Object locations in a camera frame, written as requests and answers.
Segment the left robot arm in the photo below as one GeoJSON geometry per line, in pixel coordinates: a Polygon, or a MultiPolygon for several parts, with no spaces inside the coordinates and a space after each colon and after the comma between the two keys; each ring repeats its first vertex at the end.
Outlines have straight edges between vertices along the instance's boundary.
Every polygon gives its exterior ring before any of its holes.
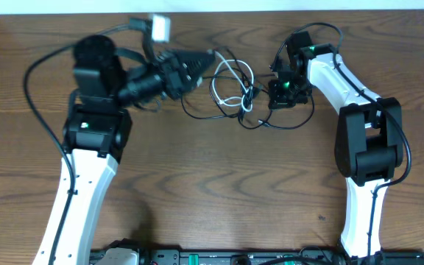
{"type": "Polygon", "coordinates": [[[63,127],[62,167],[49,222],[34,264],[88,264],[107,189],[132,129],[129,106],[161,94],[179,99],[199,86],[213,51],[166,50],[156,56],[121,49],[104,35],[73,46],[78,88],[63,127]]]}

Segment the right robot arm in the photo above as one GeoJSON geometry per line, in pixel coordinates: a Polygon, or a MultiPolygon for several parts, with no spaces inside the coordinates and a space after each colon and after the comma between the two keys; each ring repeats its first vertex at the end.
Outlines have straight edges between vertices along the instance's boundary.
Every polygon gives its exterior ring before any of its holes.
{"type": "Polygon", "coordinates": [[[346,67],[330,43],[316,45],[306,31],[283,43],[289,64],[279,57],[271,65],[270,110],[305,104],[317,88],[338,116],[334,156],[346,179],[347,202],[340,244],[351,260],[375,259],[381,251],[379,228],[384,196],[403,152],[401,106],[365,87],[346,67]]]}

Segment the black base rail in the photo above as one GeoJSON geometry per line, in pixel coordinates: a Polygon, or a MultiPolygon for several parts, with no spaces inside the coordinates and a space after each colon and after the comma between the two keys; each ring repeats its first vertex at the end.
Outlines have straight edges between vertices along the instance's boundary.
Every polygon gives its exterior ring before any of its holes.
{"type": "Polygon", "coordinates": [[[341,247],[304,247],[300,250],[184,250],[179,246],[141,246],[129,239],[93,250],[89,264],[236,265],[236,264],[413,264],[424,265],[418,250],[379,251],[370,258],[350,257],[341,247]]]}

